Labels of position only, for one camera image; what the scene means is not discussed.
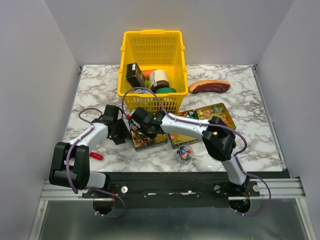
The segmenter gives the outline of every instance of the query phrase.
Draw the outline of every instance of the green lid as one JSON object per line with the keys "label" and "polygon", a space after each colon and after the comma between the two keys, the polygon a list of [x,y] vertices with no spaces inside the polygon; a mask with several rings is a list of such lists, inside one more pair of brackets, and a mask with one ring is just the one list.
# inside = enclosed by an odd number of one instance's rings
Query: green lid
{"label": "green lid", "polygon": [[155,93],[156,94],[169,94],[169,93],[176,93],[177,91],[172,87],[163,87],[159,88]]}

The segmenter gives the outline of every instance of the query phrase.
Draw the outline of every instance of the white backdrop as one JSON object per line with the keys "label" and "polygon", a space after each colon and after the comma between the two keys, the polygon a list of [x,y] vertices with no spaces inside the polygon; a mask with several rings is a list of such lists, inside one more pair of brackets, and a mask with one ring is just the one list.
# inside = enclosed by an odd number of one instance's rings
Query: white backdrop
{"label": "white backdrop", "polygon": [[45,0],[80,64],[119,64],[125,31],[181,30],[187,64],[256,64],[293,0]]}
{"label": "white backdrop", "polygon": [[295,0],[258,64],[284,159],[320,239],[320,1]]}
{"label": "white backdrop", "polygon": [[43,0],[0,3],[0,239],[28,239],[79,67]]}

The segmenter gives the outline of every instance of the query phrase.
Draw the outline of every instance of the table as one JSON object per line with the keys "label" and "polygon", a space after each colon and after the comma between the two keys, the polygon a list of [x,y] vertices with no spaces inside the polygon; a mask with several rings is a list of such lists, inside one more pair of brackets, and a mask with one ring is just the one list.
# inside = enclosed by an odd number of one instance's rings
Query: table
{"label": "table", "polygon": [[[79,80],[64,141],[78,137],[89,126],[78,118],[84,108],[93,107],[101,111],[106,104],[121,106],[117,95],[119,65],[85,65]],[[235,125],[246,138],[248,149],[239,155],[247,171],[281,171],[281,160],[273,139],[266,111],[254,78],[248,65],[187,65],[188,84],[199,80],[217,79],[231,83],[225,93],[189,93],[183,99],[181,111],[196,109],[217,103],[224,103]],[[95,111],[83,114],[93,120]],[[237,149],[243,147],[236,138]],[[188,165],[176,161],[176,150],[168,143],[156,148],[136,152],[131,140],[115,145],[105,139],[94,150],[104,160],[90,158],[91,171],[104,172],[221,172],[222,164],[211,158],[202,142],[191,145],[195,158]]]}

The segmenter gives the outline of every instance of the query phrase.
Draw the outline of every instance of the gray floor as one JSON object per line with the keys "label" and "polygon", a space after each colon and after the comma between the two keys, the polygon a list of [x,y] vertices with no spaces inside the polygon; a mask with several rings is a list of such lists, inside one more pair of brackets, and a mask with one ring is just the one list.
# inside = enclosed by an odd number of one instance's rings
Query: gray floor
{"label": "gray floor", "polygon": [[[252,203],[250,212],[266,204]],[[265,213],[242,217],[227,208],[129,209],[119,219],[95,216],[90,201],[49,202],[41,240],[304,240],[294,199],[274,199]]]}

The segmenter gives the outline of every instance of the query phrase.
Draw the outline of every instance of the gray wall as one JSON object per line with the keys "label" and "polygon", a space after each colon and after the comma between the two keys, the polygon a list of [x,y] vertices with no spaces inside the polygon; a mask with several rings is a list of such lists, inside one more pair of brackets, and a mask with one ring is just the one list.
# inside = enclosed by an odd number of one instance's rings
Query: gray wall
{"label": "gray wall", "polygon": [[81,64],[119,64],[130,30],[181,30],[188,64],[256,64],[293,0],[45,0]]}
{"label": "gray wall", "polygon": [[320,239],[320,1],[295,0],[258,64],[285,162]]}
{"label": "gray wall", "polygon": [[43,0],[0,3],[0,239],[28,239],[79,67]]}

